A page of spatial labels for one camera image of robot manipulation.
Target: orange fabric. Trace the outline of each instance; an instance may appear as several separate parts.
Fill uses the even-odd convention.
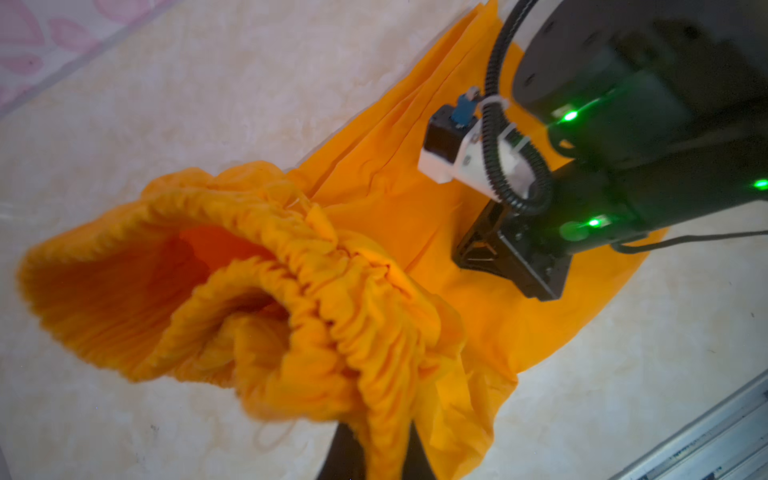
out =
[[[132,381],[234,387],[260,419],[348,422],[368,478],[398,478],[415,420],[438,478],[493,440],[516,374],[551,355],[643,256],[575,257],[562,300],[525,299],[451,251],[488,199],[416,170],[427,120],[481,85],[496,4],[458,22],[378,103],[287,176],[253,163],[185,170],[24,258],[43,328]],[[512,49],[502,85],[521,52]],[[541,126],[508,116],[542,149]]]

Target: beige tabletop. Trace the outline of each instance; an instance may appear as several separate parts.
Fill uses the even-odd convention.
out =
[[[183,0],[0,119],[0,447],[15,480],[314,478],[334,425],[264,425],[231,391],[85,365],[25,311],[15,264],[159,175],[297,165],[473,3]],[[520,43],[556,4],[541,2]],[[755,204],[673,234],[766,228]],[[520,376],[470,478],[607,478],[768,367],[767,241],[651,255]]]

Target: garment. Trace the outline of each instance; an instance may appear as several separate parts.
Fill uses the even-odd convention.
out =
[[[516,374],[570,340],[643,258],[580,254],[553,303],[451,261],[488,199],[416,165],[429,117],[482,85],[500,27],[495,2],[474,9],[287,175],[262,162],[184,170],[32,248],[18,272],[31,310],[129,380],[210,382],[260,419],[349,423],[372,480],[398,478],[411,420],[437,477],[466,475]],[[502,85],[520,57],[510,50]],[[508,116],[552,167],[565,162],[532,117]]]

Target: pink and white cloth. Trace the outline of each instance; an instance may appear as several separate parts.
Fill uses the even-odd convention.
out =
[[[0,0],[0,116],[173,1]]]

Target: black corrugated tube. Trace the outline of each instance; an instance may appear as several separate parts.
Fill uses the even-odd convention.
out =
[[[501,32],[493,45],[485,72],[485,96],[498,95],[499,76],[504,58],[520,24],[528,16],[537,0],[519,0],[504,22]],[[520,215],[544,213],[552,202],[552,173],[547,162],[536,147],[528,142],[520,153],[531,166],[535,180],[528,198],[520,197],[512,190],[498,159],[498,136],[509,125],[502,107],[498,103],[487,104],[482,109],[482,153],[485,160],[485,176],[501,202]],[[522,139],[519,131],[512,131],[511,140]]]

